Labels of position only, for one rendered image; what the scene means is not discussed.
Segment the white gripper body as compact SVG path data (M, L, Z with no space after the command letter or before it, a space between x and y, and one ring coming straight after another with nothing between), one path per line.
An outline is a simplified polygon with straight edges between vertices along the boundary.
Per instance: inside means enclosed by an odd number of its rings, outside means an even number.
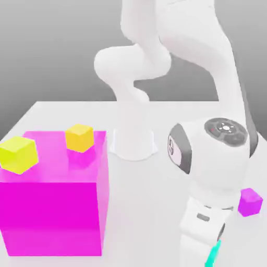
M225 229L225 223L222 225L216 243L221 240ZM188 235L182 235L179 250L179 267L204 267L212 247L198 241Z

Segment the small purple cube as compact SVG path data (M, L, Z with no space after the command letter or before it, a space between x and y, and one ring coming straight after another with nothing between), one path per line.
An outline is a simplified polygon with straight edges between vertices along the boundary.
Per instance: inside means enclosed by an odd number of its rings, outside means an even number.
M258 214L262 207L263 198L252 188L241 190L238 212L243 217Z

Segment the small orange cube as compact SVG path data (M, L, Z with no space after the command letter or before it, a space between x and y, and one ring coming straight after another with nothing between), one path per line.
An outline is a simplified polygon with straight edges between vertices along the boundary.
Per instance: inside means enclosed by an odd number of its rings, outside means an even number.
M67 149L84 153L94 145L93 128L75 124L65 131L65 139Z

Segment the small yellow cube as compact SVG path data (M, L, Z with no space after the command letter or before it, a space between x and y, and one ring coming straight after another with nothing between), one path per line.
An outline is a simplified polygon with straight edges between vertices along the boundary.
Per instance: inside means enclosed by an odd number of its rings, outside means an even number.
M33 139L15 136L0 143L0 167L21 175L38 164L37 146Z

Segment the large magenta box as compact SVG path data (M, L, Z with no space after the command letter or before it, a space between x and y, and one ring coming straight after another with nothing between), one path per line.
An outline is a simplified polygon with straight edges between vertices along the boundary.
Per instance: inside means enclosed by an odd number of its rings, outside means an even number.
M0 232L10 256L101 256L109 200L107 135L85 153L62 131L27 131L39 162L21 175L0 168Z

